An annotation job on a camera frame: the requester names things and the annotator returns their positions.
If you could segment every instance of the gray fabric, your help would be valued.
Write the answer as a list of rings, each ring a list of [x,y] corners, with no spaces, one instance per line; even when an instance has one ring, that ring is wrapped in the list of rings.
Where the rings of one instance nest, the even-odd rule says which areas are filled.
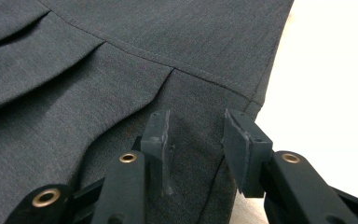
[[[166,108],[174,194],[148,221],[228,222],[223,114],[257,115],[291,4],[0,0],[0,223],[33,189],[103,177]]]

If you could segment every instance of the metal grommet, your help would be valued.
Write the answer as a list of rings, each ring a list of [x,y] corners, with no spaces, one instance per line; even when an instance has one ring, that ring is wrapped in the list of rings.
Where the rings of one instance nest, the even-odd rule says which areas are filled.
[[[299,163],[301,161],[301,159],[298,156],[290,153],[284,153],[282,155],[282,159],[290,163]]]
[[[46,207],[55,203],[60,198],[60,195],[58,189],[45,189],[34,197],[32,205],[35,207]]]
[[[126,153],[122,156],[120,156],[120,161],[124,163],[130,163],[133,161],[136,161],[136,155],[133,153]]]

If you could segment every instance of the white surface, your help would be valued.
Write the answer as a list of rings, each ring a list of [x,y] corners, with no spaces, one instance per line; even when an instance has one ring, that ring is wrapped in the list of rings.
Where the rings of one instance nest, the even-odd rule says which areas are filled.
[[[256,123],[275,151],[358,197],[358,0],[295,1]],[[262,202],[247,202],[237,197],[231,224],[260,223],[248,213]]]

